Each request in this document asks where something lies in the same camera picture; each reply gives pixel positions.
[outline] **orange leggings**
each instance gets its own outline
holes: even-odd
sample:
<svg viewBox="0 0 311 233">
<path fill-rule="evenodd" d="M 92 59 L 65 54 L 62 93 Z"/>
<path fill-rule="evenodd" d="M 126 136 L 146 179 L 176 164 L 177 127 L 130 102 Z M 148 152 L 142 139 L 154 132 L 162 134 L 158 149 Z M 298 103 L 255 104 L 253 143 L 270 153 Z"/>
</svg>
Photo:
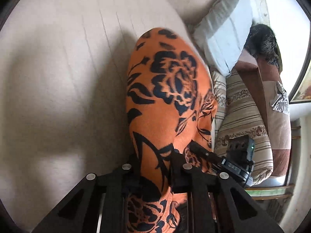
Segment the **orange leggings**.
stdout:
<svg viewBox="0 0 311 233">
<path fill-rule="evenodd" d="M 136 43 L 128 66 L 126 111 L 140 162 L 141 194 L 128 199 L 128 232 L 173 232 L 185 201 L 168 185 L 170 154 L 208 172 L 209 164 L 189 152 L 191 140 L 211 150 L 217 103 L 204 64 L 178 35 L 155 28 Z"/>
</svg>

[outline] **silver screw head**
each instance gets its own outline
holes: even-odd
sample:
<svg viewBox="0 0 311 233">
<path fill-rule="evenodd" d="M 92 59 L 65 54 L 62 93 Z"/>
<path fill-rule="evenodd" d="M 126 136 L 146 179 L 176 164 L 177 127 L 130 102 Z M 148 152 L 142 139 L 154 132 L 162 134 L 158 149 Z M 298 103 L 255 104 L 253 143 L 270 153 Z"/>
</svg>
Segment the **silver screw head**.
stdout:
<svg viewBox="0 0 311 233">
<path fill-rule="evenodd" d="M 192 165 L 189 163 L 183 164 L 183 169 L 190 170 L 192 168 Z"/>
<path fill-rule="evenodd" d="M 96 175 L 94 173 L 89 173 L 87 176 L 86 176 L 86 179 L 87 180 L 93 180 L 96 178 Z"/>
<path fill-rule="evenodd" d="M 222 178 L 223 180 L 226 180 L 227 178 L 229 178 L 229 174 L 226 172 L 221 172 L 219 174 L 219 177 Z"/>
<path fill-rule="evenodd" d="M 122 169 L 123 170 L 130 170 L 132 168 L 132 166 L 130 164 L 124 164 L 122 165 Z"/>
</svg>

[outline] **furry black object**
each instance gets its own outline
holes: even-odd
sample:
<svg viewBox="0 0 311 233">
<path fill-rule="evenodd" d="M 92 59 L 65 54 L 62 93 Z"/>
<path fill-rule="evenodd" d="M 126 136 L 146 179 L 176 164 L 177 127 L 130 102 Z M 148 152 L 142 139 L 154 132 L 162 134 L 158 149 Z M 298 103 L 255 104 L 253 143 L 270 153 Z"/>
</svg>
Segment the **furry black object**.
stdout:
<svg viewBox="0 0 311 233">
<path fill-rule="evenodd" d="M 262 23 L 252 26 L 244 48 L 254 58 L 262 55 L 269 64 L 279 69 L 276 38 L 269 26 Z"/>
</svg>

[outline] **brown armrest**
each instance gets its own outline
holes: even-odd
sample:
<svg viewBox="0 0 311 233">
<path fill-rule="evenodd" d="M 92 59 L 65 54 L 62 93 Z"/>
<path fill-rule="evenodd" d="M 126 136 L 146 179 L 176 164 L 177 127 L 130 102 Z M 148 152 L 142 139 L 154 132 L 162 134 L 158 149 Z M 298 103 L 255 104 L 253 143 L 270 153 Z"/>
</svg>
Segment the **brown armrest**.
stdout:
<svg viewBox="0 0 311 233">
<path fill-rule="evenodd" d="M 262 121 L 269 134 L 265 94 L 263 91 L 261 73 L 256 59 L 243 49 L 234 68 L 239 73 L 252 98 L 254 99 L 254 102 L 256 103 L 262 117 Z"/>
<path fill-rule="evenodd" d="M 257 63 L 259 65 L 262 81 L 279 81 L 282 83 L 279 71 L 275 65 L 268 64 L 261 56 L 258 56 Z"/>
</svg>

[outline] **striped cushion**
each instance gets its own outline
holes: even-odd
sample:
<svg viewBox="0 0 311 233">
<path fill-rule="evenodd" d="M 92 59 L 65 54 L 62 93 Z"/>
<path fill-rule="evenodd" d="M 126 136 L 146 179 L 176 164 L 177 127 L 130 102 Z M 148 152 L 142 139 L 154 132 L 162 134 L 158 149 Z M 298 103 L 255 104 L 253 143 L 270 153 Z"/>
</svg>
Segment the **striped cushion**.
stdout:
<svg viewBox="0 0 311 233">
<path fill-rule="evenodd" d="M 217 134 L 215 153 L 225 155 L 229 138 L 248 134 L 255 141 L 253 183 L 259 184 L 273 171 L 272 150 L 267 131 L 251 94 L 235 69 L 226 82 L 227 113 Z"/>
<path fill-rule="evenodd" d="M 218 103 L 217 112 L 215 115 L 215 137 L 226 114 L 226 78 L 218 71 L 211 71 L 211 77 L 214 88 L 214 96 Z"/>
</svg>

